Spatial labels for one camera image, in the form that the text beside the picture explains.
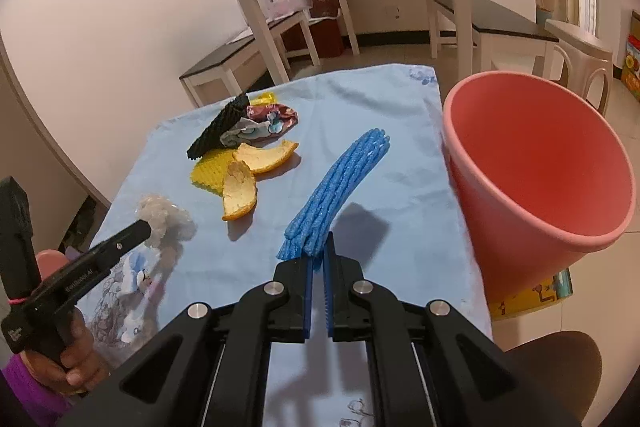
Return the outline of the purple sleeve forearm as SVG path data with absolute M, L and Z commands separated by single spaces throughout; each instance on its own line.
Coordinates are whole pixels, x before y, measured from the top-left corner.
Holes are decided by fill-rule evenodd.
M 26 413 L 38 426 L 55 426 L 73 407 L 72 401 L 39 384 L 19 355 L 13 355 L 2 375 Z

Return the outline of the person's left hand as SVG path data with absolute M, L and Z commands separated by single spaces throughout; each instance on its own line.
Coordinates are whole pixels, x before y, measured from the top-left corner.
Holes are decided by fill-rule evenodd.
M 78 309 L 73 311 L 70 332 L 74 341 L 60 354 L 61 365 L 36 351 L 20 353 L 30 376 L 62 395 L 91 391 L 110 375 L 108 364 L 93 348 L 93 335 Z

